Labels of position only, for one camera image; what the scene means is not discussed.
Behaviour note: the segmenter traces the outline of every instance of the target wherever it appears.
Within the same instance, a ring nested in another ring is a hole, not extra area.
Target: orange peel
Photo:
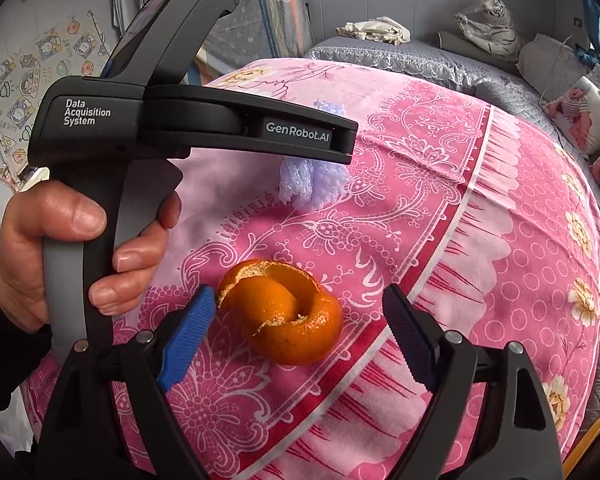
[[[218,286],[242,336],[260,355],[281,365],[307,365],[327,357],[342,331],[342,306],[295,266],[247,260]]]

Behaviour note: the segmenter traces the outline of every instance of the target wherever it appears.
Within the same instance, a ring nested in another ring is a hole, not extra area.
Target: poster with cartoon print
[[[0,152],[5,163],[0,171],[9,171],[16,188],[24,184],[29,137],[46,90],[62,77],[98,75],[111,52],[107,40],[87,10],[40,31],[0,62]]]

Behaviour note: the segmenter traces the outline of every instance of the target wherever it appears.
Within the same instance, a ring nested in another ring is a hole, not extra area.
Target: hand
[[[558,115],[558,103],[553,101],[546,106],[546,114],[551,119],[555,119]]]
[[[600,158],[591,165],[591,174],[597,183],[600,183]]]
[[[116,274],[94,283],[89,300],[101,314],[114,316],[135,307],[162,260],[168,229],[180,215],[176,193],[164,201],[157,220],[113,255]],[[57,181],[40,182],[14,195],[0,229],[0,307],[26,332],[48,323],[42,269],[42,237],[63,242],[97,238],[107,223],[94,201]]]

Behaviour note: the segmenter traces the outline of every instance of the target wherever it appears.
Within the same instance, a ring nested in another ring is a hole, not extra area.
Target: pink floral pattern
[[[144,303],[116,321],[117,343],[154,328],[200,283],[216,285],[246,258],[307,270],[345,313],[338,345],[310,367],[267,362],[217,314],[168,393],[212,477],[386,477],[430,400],[382,316],[391,282],[478,344],[523,342],[567,453],[600,338],[600,216],[573,161],[536,127],[484,102],[379,70],[279,59],[212,85],[331,103],[360,124],[351,183],[314,214],[275,198],[279,157],[192,150],[177,162],[181,221]],[[36,431],[55,373],[48,357],[23,387]],[[113,389],[132,456],[151,470],[124,385]],[[448,468],[466,455],[480,399],[476,389]]]

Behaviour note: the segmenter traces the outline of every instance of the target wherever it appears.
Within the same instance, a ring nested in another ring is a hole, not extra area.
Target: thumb
[[[1,238],[16,244],[43,236],[80,242],[98,237],[106,224],[106,213],[96,202],[57,180],[47,180],[9,200]]]

